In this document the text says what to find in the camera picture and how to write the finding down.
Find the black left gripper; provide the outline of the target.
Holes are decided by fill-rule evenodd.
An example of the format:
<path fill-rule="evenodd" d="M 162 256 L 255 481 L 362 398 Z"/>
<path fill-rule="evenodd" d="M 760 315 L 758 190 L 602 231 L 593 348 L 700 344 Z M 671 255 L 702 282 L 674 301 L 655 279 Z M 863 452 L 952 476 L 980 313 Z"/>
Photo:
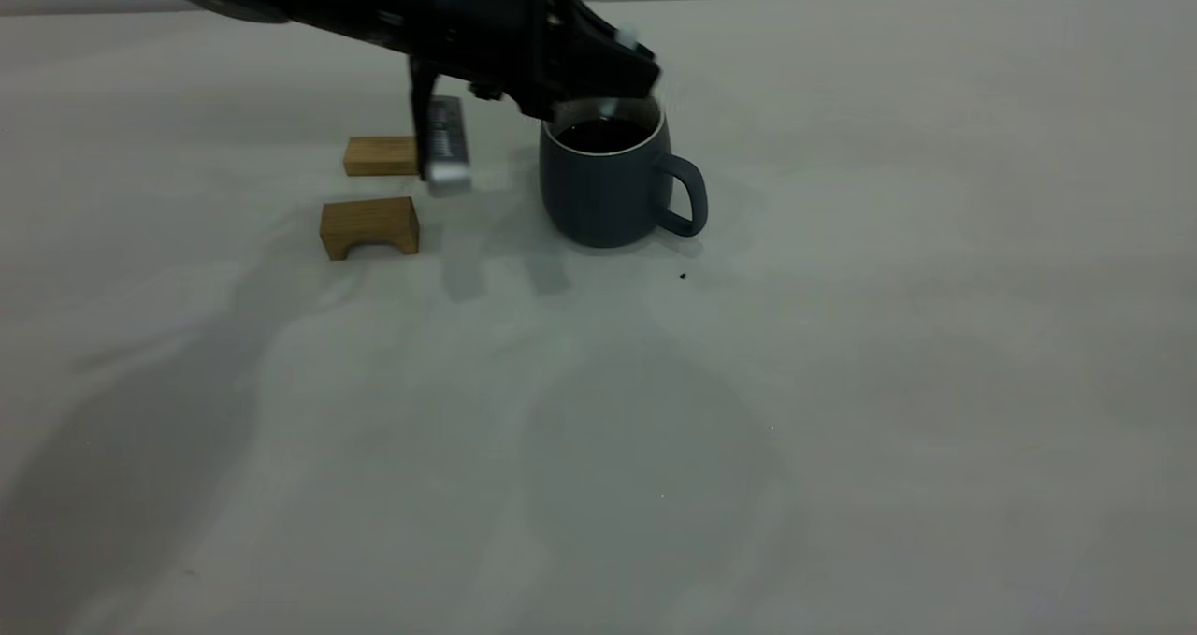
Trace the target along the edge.
<path fill-rule="evenodd" d="M 426 119 L 439 77 L 506 95 L 527 117 L 549 120 L 555 105 L 589 98 L 643 99 L 661 67 L 643 46 L 616 42 L 616 29 L 583 0 L 373 0 L 373 42 L 402 52 L 411 74 L 411 115 Z"/>

